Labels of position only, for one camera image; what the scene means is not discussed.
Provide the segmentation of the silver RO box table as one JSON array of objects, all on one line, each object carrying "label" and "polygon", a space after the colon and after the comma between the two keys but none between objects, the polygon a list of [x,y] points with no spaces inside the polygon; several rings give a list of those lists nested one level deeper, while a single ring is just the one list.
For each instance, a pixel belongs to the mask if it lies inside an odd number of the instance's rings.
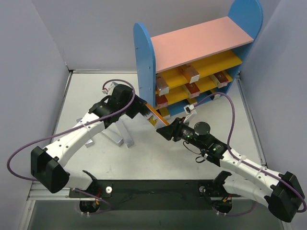
[{"label": "silver RO box table", "polygon": [[220,94],[215,89],[210,90],[209,93],[211,94],[211,100],[217,100],[220,98]]}]

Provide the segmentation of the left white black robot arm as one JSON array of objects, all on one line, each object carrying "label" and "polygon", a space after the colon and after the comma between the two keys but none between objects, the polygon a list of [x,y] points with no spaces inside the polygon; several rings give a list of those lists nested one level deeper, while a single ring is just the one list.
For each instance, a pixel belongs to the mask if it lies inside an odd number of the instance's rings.
[{"label": "left white black robot arm", "polygon": [[31,175],[48,191],[76,187],[87,197],[97,192],[96,178],[87,171],[73,175],[64,169],[70,158],[96,134],[119,120],[122,115],[134,118],[146,113],[147,102],[133,94],[131,87],[117,84],[111,94],[93,104],[81,121],[60,139],[44,148],[35,147],[30,154]]}]

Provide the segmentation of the red 3D toothpaste box top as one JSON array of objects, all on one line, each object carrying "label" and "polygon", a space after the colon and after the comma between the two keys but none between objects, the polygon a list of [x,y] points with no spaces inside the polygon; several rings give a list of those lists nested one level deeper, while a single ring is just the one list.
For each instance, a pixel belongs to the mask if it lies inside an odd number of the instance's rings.
[{"label": "red 3D toothpaste box top", "polygon": [[164,108],[168,106],[168,100],[165,95],[159,96],[158,94],[155,96],[156,108]]}]

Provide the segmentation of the black toothpaste box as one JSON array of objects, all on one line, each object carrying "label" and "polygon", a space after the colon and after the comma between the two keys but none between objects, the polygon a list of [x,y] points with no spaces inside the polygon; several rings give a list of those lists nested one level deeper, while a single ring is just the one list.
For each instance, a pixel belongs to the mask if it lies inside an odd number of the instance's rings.
[{"label": "black toothpaste box", "polygon": [[167,109],[167,107],[164,108],[160,108],[159,109],[159,113],[161,114],[161,116],[165,119],[165,120],[169,120],[171,115],[169,110]]}]

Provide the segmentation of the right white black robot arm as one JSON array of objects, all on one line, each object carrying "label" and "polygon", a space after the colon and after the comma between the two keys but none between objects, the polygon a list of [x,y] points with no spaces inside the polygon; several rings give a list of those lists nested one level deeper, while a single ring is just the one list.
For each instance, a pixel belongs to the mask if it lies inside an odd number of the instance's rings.
[{"label": "right white black robot arm", "polygon": [[191,128],[182,118],[176,118],[158,128],[157,133],[166,140],[186,141],[200,150],[204,160],[225,169],[222,179],[213,183],[217,195],[236,194],[251,199],[284,222],[291,222],[296,213],[307,210],[305,195],[294,174],[282,174],[249,160],[210,134],[207,123],[198,122]]}]

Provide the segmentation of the orange white RO toothpaste box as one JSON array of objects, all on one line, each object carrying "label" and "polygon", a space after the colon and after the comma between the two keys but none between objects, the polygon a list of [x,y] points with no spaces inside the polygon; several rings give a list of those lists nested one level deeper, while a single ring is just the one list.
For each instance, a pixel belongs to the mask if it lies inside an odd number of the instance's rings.
[{"label": "orange white RO toothpaste box", "polygon": [[180,69],[188,83],[194,83],[199,80],[200,74],[192,65],[182,65]]}]

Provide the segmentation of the silver RO toothpaste box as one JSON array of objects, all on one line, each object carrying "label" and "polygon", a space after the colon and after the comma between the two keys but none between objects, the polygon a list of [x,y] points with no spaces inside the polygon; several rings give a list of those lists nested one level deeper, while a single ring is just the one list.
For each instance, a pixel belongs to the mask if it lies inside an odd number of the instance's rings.
[{"label": "silver RO toothpaste box", "polygon": [[193,105],[197,104],[197,100],[195,98],[191,98],[191,99],[188,98],[187,101],[188,101],[189,104],[193,104]]}]

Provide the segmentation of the red 3d toothpaste box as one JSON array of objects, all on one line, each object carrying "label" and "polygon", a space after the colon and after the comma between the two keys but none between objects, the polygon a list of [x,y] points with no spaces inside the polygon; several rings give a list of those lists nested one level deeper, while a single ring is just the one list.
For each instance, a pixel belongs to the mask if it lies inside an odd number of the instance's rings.
[{"label": "red 3d toothpaste box", "polygon": [[184,89],[190,99],[198,97],[201,93],[196,83],[187,83],[184,85]]},{"label": "red 3d toothpaste box", "polygon": [[228,84],[228,79],[222,72],[213,74],[211,76],[211,79],[215,83],[216,87],[218,88],[225,87]]},{"label": "red 3d toothpaste box", "polygon": [[165,95],[159,96],[158,94],[155,96],[156,108],[164,108],[168,106],[168,100]]}]

